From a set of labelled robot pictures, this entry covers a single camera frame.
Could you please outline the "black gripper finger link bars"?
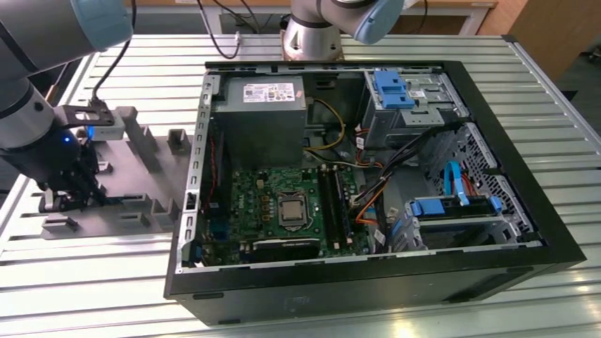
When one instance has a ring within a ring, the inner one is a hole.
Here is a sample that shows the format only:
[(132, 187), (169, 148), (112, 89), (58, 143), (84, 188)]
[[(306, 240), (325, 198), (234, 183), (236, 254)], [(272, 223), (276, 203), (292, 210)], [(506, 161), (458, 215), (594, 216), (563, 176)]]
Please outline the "black gripper finger link bars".
[(72, 176), (73, 185), (81, 198), (85, 202), (94, 202), (100, 206), (106, 205), (106, 195), (100, 189), (98, 182), (89, 167), (82, 163), (72, 164)]

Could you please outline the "black gripper finger wide plate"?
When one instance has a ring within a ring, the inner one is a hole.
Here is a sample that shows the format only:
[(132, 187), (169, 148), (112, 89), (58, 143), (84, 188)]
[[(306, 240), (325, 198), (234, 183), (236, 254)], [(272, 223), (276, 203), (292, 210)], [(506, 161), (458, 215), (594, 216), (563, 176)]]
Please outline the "black gripper finger wide plate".
[(40, 199), (41, 213), (61, 213), (66, 211), (84, 210), (93, 205), (104, 205), (106, 203), (106, 194), (101, 190), (81, 192), (62, 191), (54, 192), (45, 190)]

